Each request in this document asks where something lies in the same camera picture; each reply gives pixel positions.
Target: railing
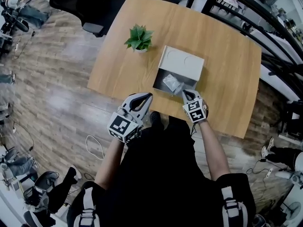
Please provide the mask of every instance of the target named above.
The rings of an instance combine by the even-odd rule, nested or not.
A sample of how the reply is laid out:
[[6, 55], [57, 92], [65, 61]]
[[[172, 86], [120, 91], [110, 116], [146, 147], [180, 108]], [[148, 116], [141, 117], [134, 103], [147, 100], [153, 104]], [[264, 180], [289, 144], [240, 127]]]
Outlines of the railing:
[[[188, 0], [187, 7], [191, 7], [194, 0]], [[285, 82], [297, 95], [299, 98], [303, 99], [303, 81], [298, 77], [299, 75], [303, 76], [303, 65], [295, 62], [293, 57], [273, 38], [271, 37], [263, 27], [257, 25], [256, 23], [249, 20], [247, 17], [242, 14], [236, 12], [235, 10], [217, 2], [218, 0], [207, 0], [206, 4], [202, 9], [202, 13], [207, 14], [231, 27], [237, 29], [243, 35], [254, 40], [256, 43], [264, 47], [268, 52], [272, 54], [272, 56], [262, 53], [261, 63], [263, 66], [268, 68], [271, 73], [270, 76], [276, 75], [283, 82]], [[280, 22], [275, 18], [271, 13], [269, 13], [265, 8], [263, 8], [260, 4], [258, 4], [254, 0], [237, 0], [258, 15], [260, 15], [263, 19], [265, 19], [285, 40], [287, 40], [290, 46], [294, 49], [294, 51], [298, 54], [298, 56], [303, 61], [303, 50], [296, 42], [296, 40], [292, 37], [292, 35], [280, 24]], [[239, 27], [238, 25], [232, 23], [231, 21], [211, 12], [212, 8], [216, 6], [220, 9], [224, 9], [226, 12], [240, 18], [245, 21], [260, 33], [262, 33], [267, 39], [269, 39], [278, 49], [291, 61], [287, 62], [281, 59], [281, 57], [274, 52], [270, 47], [268, 47], [265, 43], [260, 41], [254, 35], [250, 34], [248, 31]]]

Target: box lid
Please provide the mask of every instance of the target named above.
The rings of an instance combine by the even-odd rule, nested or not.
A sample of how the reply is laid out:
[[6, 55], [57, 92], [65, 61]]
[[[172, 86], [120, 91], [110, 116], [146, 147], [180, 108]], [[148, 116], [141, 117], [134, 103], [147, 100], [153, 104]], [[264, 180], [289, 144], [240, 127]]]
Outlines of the box lid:
[[165, 46], [158, 67], [199, 81], [203, 64], [200, 57]]

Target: white cardboard box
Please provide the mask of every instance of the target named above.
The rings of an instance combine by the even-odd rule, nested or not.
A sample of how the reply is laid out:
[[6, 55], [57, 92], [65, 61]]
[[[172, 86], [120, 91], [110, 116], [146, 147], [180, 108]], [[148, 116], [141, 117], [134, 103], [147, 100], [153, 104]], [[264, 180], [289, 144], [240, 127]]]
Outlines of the white cardboard box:
[[[153, 88], [170, 93], [171, 95], [182, 96], [183, 89], [195, 89], [200, 80], [204, 59], [184, 51], [165, 46], [161, 56], [158, 73]], [[163, 82], [168, 75], [175, 77], [182, 89], [171, 91]]]

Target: floor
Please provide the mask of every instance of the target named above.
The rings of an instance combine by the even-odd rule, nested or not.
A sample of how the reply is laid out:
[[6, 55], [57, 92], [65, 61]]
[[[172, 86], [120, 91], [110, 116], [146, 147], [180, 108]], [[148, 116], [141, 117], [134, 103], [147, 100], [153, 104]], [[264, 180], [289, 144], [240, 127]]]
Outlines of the floor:
[[[33, 0], [31, 5], [42, 11], [50, 10], [45, 0]], [[8, 137], [2, 140], [8, 148], [15, 146], [25, 152], [32, 145], [30, 133], [35, 142], [31, 154], [40, 165], [40, 174], [52, 170], [62, 179], [74, 164], [82, 173], [94, 176], [101, 162], [86, 151], [86, 137], [96, 137], [106, 153], [111, 141], [106, 125], [121, 102], [86, 88], [104, 38], [85, 32], [75, 16], [56, 9], [51, 11], [49, 20], [41, 29], [35, 29], [32, 39], [32, 29], [28, 33], [17, 31], [10, 54], [1, 59], [5, 66], [0, 68], [0, 73], [13, 70], [17, 75], [14, 85], [2, 84], [0, 87], [0, 96], [13, 103], [13, 114], [5, 121], [2, 132]], [[19, 46], [14, 51], [17, 41]], [[246, 173], [260, 159], [260, 149], [266, 141], [276, 136], [276, 129], [269, 125], [279, 117], [274, 102], [280, 101], [281, 96], [260, 81], [245, 138], [218, 132], [232, 172]], [[197, 132], [193, 138], [198, 165], [209, 177], [201, 134]], [[276, 145], [288, 147], [289, 143], [277, 139]], [[89, 139], [88, 146], [97, 156], [102, 156], [96, 142]], [[255, 172], [271, 167], [268, 163], [258, 163]], [[276, 178], [274, 174], [264, 180], [265, 187], [262, 181], [265, 175], [266, 171], [248, 175], [258, 211], [278, 200], [291, 187], [287, 180]], [[71, 194], [67, 201], [71, 202], [76, 194]]]

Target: potted plant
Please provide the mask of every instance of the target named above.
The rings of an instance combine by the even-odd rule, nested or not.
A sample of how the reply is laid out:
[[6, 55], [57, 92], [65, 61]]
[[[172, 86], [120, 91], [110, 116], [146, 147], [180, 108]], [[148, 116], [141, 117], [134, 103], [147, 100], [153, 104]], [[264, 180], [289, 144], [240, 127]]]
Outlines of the potted plant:
[[135, 25], [130, 29], [131, 37], [124, 43], [128, 48], [132, 47], [139, 53], [146, 52], [152, 44], [151, 38], [153, 31], [146, 30], [145, 26]]

